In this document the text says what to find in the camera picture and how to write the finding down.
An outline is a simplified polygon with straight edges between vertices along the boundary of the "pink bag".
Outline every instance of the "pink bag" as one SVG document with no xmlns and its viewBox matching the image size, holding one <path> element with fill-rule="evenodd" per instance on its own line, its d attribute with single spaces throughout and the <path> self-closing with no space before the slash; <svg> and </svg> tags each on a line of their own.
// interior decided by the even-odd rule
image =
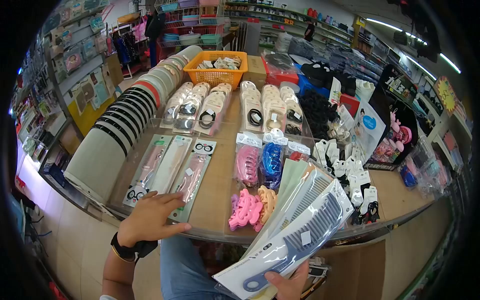
<svg viewBox="0 0 480 300">
<path fill-rule="evenodd" d="M 135 34 L 135 43 L 146 40 L 145 29 L 147 27 L 147 16 L 143 16 L 140 24 L 133 28 L 133 33 Z"/>
</svg>

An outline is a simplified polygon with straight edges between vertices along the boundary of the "man in black shirt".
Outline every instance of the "man in black shirt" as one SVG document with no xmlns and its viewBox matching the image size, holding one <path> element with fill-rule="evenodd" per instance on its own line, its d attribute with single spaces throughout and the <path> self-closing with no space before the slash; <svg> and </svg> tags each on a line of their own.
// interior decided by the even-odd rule
<svg viewBox="0 0 480 300">
<path fill-rule="evenodd" d="M 307 20 L 307 30 L 305 30 L 304 39 L 311 42 L 313 40 L 313 34 L 315 33 L 315 26 L 312 24 L 312 21 L 309 19 Z"/>
</svg>

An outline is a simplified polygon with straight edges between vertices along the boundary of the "hand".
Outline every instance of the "hand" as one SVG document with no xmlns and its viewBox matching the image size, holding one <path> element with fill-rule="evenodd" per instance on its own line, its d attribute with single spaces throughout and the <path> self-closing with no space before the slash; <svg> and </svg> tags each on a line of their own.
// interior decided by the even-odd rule
<svg viewBox="0 0 480 300">
<path fill-rule="evenodd" d="M 165 225 L 168 215 L 185 205 L 180 192 L 157 195 L 149 192 L 140 199 L 128 218 L 120 223 L 117 240 L 120 246 L 133 247 L 141 240 L 161 240 L 190 230 L 188 223 Z"/>
<path fill-rule="evenodd" d="M 265 273 L 265 278 L 278 289 L 276 294 L 278 300 L 298 300 L 307 281 L 308 269 L 307 259 L 298 267 L 290 279 L 285 279 L 279 273 L 272 271 Z"/>
</svg>

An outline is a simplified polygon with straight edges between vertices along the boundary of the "person's left hand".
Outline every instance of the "person's left hand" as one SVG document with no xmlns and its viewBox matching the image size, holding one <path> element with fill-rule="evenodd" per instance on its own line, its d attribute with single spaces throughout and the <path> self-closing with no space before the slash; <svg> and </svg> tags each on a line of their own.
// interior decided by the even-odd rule
<svg viewBox="0 0 480 300">
<path fill-rule="evenodd" d="M 133 247 L 141 240 L 161 240 L 190 230 L 188 223 L 165 225 L 168 215 L 185 206 L 180 192 L 157 195 L 152 191 L 140 199 L 128 218 L 120 223 L 117 240 L 120 246 Z"/>
</svg>

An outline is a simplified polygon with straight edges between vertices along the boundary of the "fluorescent light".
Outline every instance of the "fluorescent light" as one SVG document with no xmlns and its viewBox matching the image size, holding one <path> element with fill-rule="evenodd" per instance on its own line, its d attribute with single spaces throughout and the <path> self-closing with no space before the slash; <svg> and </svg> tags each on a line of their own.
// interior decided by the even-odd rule
<svg viewBox="0 0 480 300">
<path fill-rule="evenodd" d="M 375 22 L 375 23 L 378 23 L 378 24 L 382 24 L 384 26 L 387 26 L 387 27 L 390 27 L 390 28 L 393 28 L 395 30 L 398 30 L 400 32 L 402 32 L 403 30 L 400 29 L 400 28 L 396 28 L 395 26 L 391 26 L 390 24 L 387 24 L 387 23 L 383 23 L 383 22 L 380 22 L 380 21 L 377 21 L 377 20 L 374 20 L 374 19 L 367 19 L 367 21 L 370 21 L 370 22 Z"/>
<path fill-rule="evenodd" d="M 460 71 L 460 69 L 451 61 L 448 59 L 447 56 L 445 56 L 443 53 L 440 53 L 440 56 L 443 57 L 444 60 L 446 60 L 454 69 L 455 71 L 458 72 L 458 74 L 460 74 L 462 71 Z"/>
<path fill-rule="evenodd" d="M 405 55 L 409 60 L 411 60 L 414 64 L 416 64 L 417 66 L 420 67 L 420 69 L 424 70 L 428 75 L 430 75 L 431 78 L 433 78 L 433 80 L 437 80 L 435 78 L 435 76 L 433 76 L 432 74 L 430 74 L 430 72 L 428 72 L 425 68 L 423 68 L 418 62 L 416 62 L 413 58 L 411 58 L 410 56 L 408 55 Z"/>
</svg>

